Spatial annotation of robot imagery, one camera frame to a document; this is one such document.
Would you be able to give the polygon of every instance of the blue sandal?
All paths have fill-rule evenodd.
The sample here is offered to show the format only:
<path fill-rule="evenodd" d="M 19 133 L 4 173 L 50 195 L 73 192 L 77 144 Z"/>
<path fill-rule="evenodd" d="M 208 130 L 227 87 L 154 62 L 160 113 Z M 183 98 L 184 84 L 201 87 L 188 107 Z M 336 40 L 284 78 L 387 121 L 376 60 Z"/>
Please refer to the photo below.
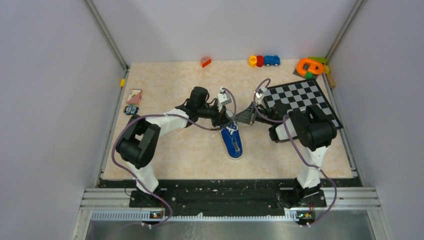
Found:
<path fill-rule="evenodd" d="M 234 160 L 239 159 L 243 154 L 243 148 L 239 134 L 239 126 L 237 126 L 237 123 L 233 121 L 230 125 L 222 129 L 221 135 L 229 157 Z"/>

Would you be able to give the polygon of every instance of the green toy block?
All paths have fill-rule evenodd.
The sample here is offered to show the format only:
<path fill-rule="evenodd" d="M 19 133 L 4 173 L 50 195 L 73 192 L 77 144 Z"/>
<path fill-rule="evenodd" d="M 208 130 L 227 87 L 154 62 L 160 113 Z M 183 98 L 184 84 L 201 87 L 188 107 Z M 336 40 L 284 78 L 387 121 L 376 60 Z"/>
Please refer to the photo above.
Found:
<path fill-rule="evenodd" d="M 310 57 L 308 57 L 308 59 L 315 60 L 315 61 L 320 62 L 322 64 L 326 64 L 327 63 L 327 59 L 325 57 L 310 56 Z"/>
<path fill-rule="evenodd" d="M 312 76 L 313 76 L 313 74 L 312 74 L 312 72 L 310 72 L 310 71 L 307 71 L 307 72 L 306 72 L 306 74 L 305 74 L 305 78 L 306 78 L 306 79 L 311 79 L 311 78 L 312 78 Z"/>

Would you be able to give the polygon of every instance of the blue toy car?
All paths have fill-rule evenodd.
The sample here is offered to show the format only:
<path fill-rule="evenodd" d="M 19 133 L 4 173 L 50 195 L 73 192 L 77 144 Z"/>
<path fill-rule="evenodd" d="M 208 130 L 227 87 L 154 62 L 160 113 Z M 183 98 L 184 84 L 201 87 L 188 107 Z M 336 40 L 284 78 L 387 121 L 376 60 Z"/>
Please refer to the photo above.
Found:
<path fill-rule="evenodd" d="M 280 58 L 278 56 L 264 56 L 263 57 L 263 65 L 269 67 L 271 65 L 279 66 Z"/>
<path fill-rule="evenodd" d="M 126 115 L 134 115 L 134 114 L 137 114 L 138 111 L 139 111 L 139 107 L 138 106 L 133 106 L 133 105 L 126 106 L 123 109 L 123 112 Z"/>

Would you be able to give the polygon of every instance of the metal floor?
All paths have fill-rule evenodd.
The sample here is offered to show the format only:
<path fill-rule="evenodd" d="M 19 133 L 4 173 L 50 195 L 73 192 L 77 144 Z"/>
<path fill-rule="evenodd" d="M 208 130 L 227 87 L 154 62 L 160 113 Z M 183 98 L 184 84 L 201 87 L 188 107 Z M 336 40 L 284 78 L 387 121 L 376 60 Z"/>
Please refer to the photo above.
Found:
<path fill-rule="evenodd" d="M 86 240 L 104 240 L 128 221 L 91 221 Z M 331 211 L 317 225 L 284 221 L 168 222 L 158 228 L 132 225 L 108 240 L 375 240 L 366 210 Z"/>

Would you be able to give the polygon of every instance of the yellow clip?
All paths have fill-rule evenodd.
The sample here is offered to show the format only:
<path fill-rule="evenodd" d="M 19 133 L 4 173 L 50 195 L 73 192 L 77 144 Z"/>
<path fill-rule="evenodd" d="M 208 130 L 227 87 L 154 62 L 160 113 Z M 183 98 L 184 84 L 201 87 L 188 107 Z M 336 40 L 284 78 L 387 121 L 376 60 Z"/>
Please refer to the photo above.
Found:
<path fill-rule="evenodd" d="M 324 73 L 329 74 L 330 73 L 330 67 L 328 65 L 324 65 L 324 68 L 325 68 Z"/>

